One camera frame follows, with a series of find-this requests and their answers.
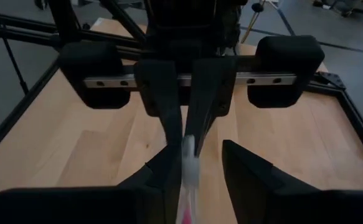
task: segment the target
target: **black foam pad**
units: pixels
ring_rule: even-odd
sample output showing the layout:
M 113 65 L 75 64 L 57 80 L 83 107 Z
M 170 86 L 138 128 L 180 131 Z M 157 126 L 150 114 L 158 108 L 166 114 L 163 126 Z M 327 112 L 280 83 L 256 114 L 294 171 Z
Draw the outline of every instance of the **black foam pad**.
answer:
M 230 140 L 222 160 L 238 223 L 363 223 L 363 190 L 318 190 Z
M 324 52 L 310 35 L 265 37 L 259 41 L 256 58 L 264 72 L 291 72 L 294 85 L 250 86 L 249 101 L 259 108 L 282 108 L 297 102 L 324 60 Z
M 86 77 L 123 74 L 123 65 L 110 42 L 76 42 L 63 47 L 58 64 L 83 102 L 94 109 L 117 109 L 129 102 L 130 92 L 121 88 L 87 88 Z
M 181 147 L 166 146 L 116 187 L 2 191 L 0 224 L 173 224 L 180 186 Z

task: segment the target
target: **black metal frame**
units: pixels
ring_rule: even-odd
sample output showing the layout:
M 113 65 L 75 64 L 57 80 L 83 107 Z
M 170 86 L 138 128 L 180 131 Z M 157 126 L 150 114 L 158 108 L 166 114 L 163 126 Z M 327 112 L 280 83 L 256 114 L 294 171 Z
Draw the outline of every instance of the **black metal frame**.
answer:
M 109 41 L 116 44 L 121 58 L 138 60 L 142 54 L 142 47 L 146 41 L 143 31 L 141 31 L 141 29 L 116 5 L 115 2 L 112 2 L 111 0 L 100 0 L 100 2 L 106 6 L 112 14 L 118 15 L 118 17 L 116 15 L 114 16 L 120 20 L 121 24 L 130 32 L 134 39 L 81 30 L 69 1 L 63 0 L 49 1 L 57 26 L 0 15 L 0 37 L 5 36 L 8 39 L 48 45 L 55 48 L 61 48 L 69 42 L 79 42 L 81 40 Z M 48 33 L 48 35 L 9 29 L 6 25 L 45 32 Z M 24 99 L 15 107 L 2 125 L 0 125 L 0 142 L 5 138 L 7 133 L 17 123 L 17 120 L 23 115 L 36 96 L 53 77 L 59 67 L 57 61 L 58 60 L 53 63 Z M 45 209 L 43 208 L 33 210 L 35 203 L 39 202 L 44 206 L 53 206 L 51 203 L 55 200 L 51 201 L 52 195 L 62 195 L 65 199 L 67 197 L 72 198 L 68 201 L 74 204 L 60 203 L 58 206 L 63 206 L 64 209 L 70 209 L 72 211 L 70 212 L 70 215 L 75 215 L 74 211 L 80 211 L 80 207 L 85 207 L 83 202 L 88 202 L 91 197 L 96 198 L 98 194 L 103 196 L 101 197 L 103 200 L 102 202 L 112 202 L 114 198 L 124 200 L 127 204 L 125 206 L 121 205 L 120 212 L 118 213 L 121 216 L 127 216 L 128 219 L 133 219 L 134 215 L 137 214 L 136 219 L 140 221 L 144 220 L 146 223 L 158 223 L 158 218 L 161 220 L 161 223 L 170 223 L 175 220 L 176 214 L 174 211 L 176 211 L 179 198 L 179 186 L 181 184 L 181 151 L 179 148 L 182 139 L 181 111 L 179 102 L 174 100 L 177 99 L 177 75 L 175 66 L 172 62 L 156 61 L 155 63 L 160 63 L 160 65 L 152 66 L 152 62 L 149 62 L 146 66 L 143 66 L 142 62 L 144 61 L 147 62 L 148 60 L 141 60 L 137 66 L 135 66 L 135 68 L 142 66 L 141 70 L 136 73 L 136 82 L 139 88 L 145 88 L 149 91 L 149 94 L 152 95 L 152 99 L 154 100 L 154 104 L 159 113 L 155 116 L 159 116 L 159 119 L 162 122 L 166 133 L 167 146 L 158 155 L 147 162 L 139 171 L 114 187 L 14 189 L 0 192 L 0 206 L 3 206 L 3 209 L 0 208 L 0 218 L 23 218 L 22 216 L 19 217 L 19 214 L 21 214 L 25 208 L 34 212 L 43 212 L 40 214 L 44 214 Z M 155 69 L 163 69 L 164 67 L 169 70 L 169 76 L 166 77 L 168 79 L 167 84 L 172 85 L 168 85 L 165 88 L 162 88 L 161 86 L 155 88 L 155 85 L 159 85 L 159 82 L 165 78 L 160 78 L 161 80 L 158 80 L 158 76 L 152 74 L 158 73 Z M 215 78 L 209 80 L 210 85 L 206 83 L 207 79 L 205 79 L 204 76 L 200 76 L 202 71 L 207 73 L 209 67 L 212 69 L 209 73 L 215 74 Z M 205 134 L 209 130 L 215 117 L 227 114 L 229 107 L 229 102 L 227 102 L 227 100 L 231 99 L 230 95 L 232 94 L 232 88 L 235 82 L 236 71 L 234 71 L 234 68 L 235 65 L 233 64 L 233 60 L 228 61 L 226 58 L 205 58 L 198 60 L 198 63 L 194 64 L 193 72 L 195 72 L 195 74 L 192 76 L 194 81 L 191 82 L 193 84 L 191 85 L 186 134 L 193 134 L 196 137 L 197 155 L 200 153 Z M 232 75 L 227 75 L 228 73 L 233 73 L 234 75 L 230 80 L 225 79 L 225 77 L 232 77 Z M 339 100 L 340 105 L 363 143 L 362 116 L 346 93 L 344 85 L 340 84 L 338 81 L 339 79 L 334 76 L 335 75 L 325 76 L 323 73 L 314 76 L 314 79 L 306 87 L 306 91 L 335 96 Z M 146 81 L 153 81 L 151 82 L 153 85 L 144 86 L 144 82 Z M 178 119 L 179 122 L 174 124 L 174 120 L 176 119 Z M 23 203 L 24 199 L 26 199 L 27 202 L 18 206 L 20 203 Z M 100 204 L 100 207 L 96 207 L 92 206 L 91 203 L 88 203 L 93 214 L 97 211 L 101 213 L 101 208 L 108 209 L 109 207 L 106 205 L 107 204 Z
M 127 30 L 134 38 L 83 30 L 78 26 L 70 1 L 49 1 L 49 3 L 51 8 L 54 9 L 52 15 L 55 24 L 0 14 L 0 37 L 5 36 L 7 39 L 49 46 L 55 49 L 75 41 L 109 41 L 117 45 L 122 58 L 128 60 L 138 60 L 140 58 L 143 42 L 137 40 L 142 39 L 141 34 L 144 34 L 144 32 L 129 17 L 120 22 L 127 27 Z M 125 14 L 120 7 L 111 12 Z

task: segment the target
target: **floor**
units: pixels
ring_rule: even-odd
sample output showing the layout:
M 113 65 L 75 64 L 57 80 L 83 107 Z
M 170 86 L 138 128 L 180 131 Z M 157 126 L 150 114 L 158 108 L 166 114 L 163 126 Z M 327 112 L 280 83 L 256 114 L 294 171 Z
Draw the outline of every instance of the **floor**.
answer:
M 257 1 L 251 0 L 243 8 L 240 19 L 242 27 L 248 26 L 253 14 L 251 6 Z M 356 14 L 350 18 L 343 18 L 332 11 L 313 7 L 310 0 L 281 0 L 279 7 L 296 35 L 313 35 L 327 45 L 333 44 L 353 49 L 322 46 L 326 56 L 324 63 L 330 72 L 341 76 L 348 93 L 363 115 L 363 15 Z M 109 12 L 96 3 L 74 9 L 81 23 L 93 24 L 97 17 L 111 17 Z M 147 23 L 144 11 L 139 9 L 126 11 L 137 23 Z M 0 13 L 38 21 L 53 21 L 49 10 L 38 10 L 32 0 L 0 0 Z M 260 14 L 253 28 L 276 34 L 290 34 L 280 15 L 268 3 L 265 4 L 265 10 Z M 251 32 L 246 43 L 257 45 L 264 36 L 266 34 Z M 17 41 L 10 41 L 10 45 L 29 87 L 39 79 L 57 56 L 57 52 L 49 47 Z M 0 124 L 23 95 L 14 68 L 0 39 Z

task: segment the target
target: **wooden tabletop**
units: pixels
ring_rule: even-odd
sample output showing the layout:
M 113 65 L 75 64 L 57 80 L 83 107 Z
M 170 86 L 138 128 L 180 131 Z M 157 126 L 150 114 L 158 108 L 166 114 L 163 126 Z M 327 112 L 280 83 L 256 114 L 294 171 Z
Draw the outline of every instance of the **wooden tabletop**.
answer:
M 105 19 L 92 29 L 129 35 Z M 239 52 L 252 55 L 255 47 L 240 45 Z M 183 106 L 184 124 L 186 112 Z M 236 223 L 222 170 L 223 139 L 320 189 L 363 189 L 363 145 L 337 99 L 304 93 L 289 108 L 258 109 L 241 86 L 202 148 L 201 223 Z M 164 145 L 160 122 L 145 113 L 138 93 L 120 110 L 93 110 L 58 71 L 0 143 L 0 190 L 115 185 Z

